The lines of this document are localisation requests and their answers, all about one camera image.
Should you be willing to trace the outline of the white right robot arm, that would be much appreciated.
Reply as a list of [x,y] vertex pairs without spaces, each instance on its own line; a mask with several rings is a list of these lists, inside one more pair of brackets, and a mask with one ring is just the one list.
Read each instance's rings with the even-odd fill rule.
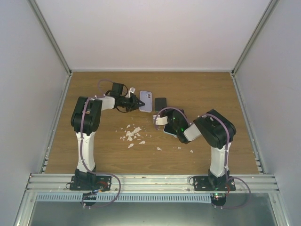
[[215,109],[188,123],[182,110],[165,110],[167,126],[181,143],[188,144],[198,137],[203,137],[211,147],[211,164],[208,170],[208,185],[218,191],[230,178],[228,167],[229,149],[236,135],[232,122],[223,117]]

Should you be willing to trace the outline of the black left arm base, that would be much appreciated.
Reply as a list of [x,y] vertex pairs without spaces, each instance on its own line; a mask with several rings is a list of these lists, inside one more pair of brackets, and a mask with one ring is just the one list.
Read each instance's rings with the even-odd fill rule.
[[73,176],[71,181],[66,184],[66,188],[71,191],[109,191],[111,189],[111,176],[88,177]]

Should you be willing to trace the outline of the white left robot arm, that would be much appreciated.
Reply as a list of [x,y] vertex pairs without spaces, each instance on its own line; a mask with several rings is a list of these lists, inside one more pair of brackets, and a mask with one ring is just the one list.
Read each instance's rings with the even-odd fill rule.
[[77,170],[95,173],[94,138],[100,125],[102,111],[119,111],[120,108],[124,108],[124,113],[128,113],[143,106],[145,102],[135,95],[134,88],[127,88],[126,85],[116,82],[101,97],[79,97],[71,116],[71,126],[78,141]]

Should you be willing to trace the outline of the black smartphone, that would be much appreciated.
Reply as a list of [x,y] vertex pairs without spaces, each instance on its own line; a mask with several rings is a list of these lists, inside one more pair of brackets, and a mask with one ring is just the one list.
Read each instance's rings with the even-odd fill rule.
[[163,108],[167,107],[166,97],[157,97],[155,98],[155,112],[161,111]]

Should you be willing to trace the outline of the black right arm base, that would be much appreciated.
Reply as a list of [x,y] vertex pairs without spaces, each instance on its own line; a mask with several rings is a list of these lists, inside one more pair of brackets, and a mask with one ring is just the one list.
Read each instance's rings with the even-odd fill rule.
[[195,191],[236,191],[233,179],[222,176],[216,178],[210,176],[192,176],[188,179],[188,183],[194,187]]

